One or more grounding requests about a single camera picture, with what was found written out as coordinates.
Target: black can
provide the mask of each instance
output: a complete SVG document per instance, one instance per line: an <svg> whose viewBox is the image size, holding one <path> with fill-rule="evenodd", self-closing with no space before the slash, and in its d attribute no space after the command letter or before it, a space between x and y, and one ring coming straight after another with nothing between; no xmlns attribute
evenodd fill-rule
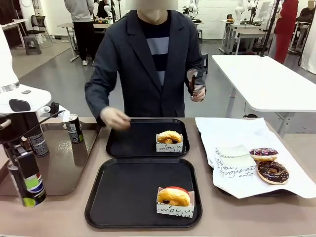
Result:
<svg viewBox="0 0 316 237"><path fill-rule="evenodd" d="M49 148L42 132L28 137L28 141L35 156L43 157L48 154Z"/></svg>
<svg viewBox="0 0 316 237"><path fill-rule="evenodd" d="M66 123L68 134L71 142L80 143L83 141L83 133L80 127L78 115L70 115L69 120Z"/></svg>
<svg viewBox="0 0 316 237"><path fill-rule="evenodd" d="M19 168L13 165L12 162L9 162L7 167L23 206L33 207L46 199L46 191L41 174L38 173L34 175L34 177L24 179ZM32 185L27 185L30 178L34 179L34 181L32 182Z"/></svg>

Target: man's right hand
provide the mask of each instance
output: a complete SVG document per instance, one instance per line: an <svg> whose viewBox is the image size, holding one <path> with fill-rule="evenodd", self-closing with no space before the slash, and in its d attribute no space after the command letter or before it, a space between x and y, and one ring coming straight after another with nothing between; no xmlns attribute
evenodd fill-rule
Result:
<svg viewBox="0 0 316 237"><path fill-rule="evenodd" d="M130 127L130 117L113 107L105 107L100 113L100 118L106 126L115 130L126 130Z"/></svg>

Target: man's left hand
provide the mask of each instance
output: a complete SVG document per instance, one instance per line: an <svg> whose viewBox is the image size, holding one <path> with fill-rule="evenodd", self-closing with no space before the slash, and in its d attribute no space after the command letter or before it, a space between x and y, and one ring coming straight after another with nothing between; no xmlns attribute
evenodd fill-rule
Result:
<svg viewBox="0 0 316 237"><path fill-rule="evenodd" d="M201 102L204 100L206 95L206 88L202 85L195 85L195 89L193 92L193 96L191 97L191 100L194 102Z"/></svg>

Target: black pants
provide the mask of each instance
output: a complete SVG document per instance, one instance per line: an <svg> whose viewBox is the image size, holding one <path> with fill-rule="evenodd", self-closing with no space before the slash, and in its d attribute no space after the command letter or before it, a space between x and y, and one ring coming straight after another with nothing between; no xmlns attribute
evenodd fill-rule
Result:
<svg viewBox="0 0 316 237"><path fill-rule="evenodd" d="M95 33L93 22L74 22L74 29L77 39L80 58L87 60L87 51L94 60L96 53Z"/></svg>

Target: brown tray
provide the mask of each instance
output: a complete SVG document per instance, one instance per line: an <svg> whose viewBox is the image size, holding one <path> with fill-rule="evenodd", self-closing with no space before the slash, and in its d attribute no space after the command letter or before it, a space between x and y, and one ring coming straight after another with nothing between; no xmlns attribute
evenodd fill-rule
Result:
<svg viewBox="0 0 316 237"><path fill-rule="evenodd" d="M80 123L84 141L77 144L70 141L64 123L41 125L49 153L36 161L49 196L67 195L77 187L100 131L96 123ZM0 169L0 196L17 196L6 166Z"/></svg>

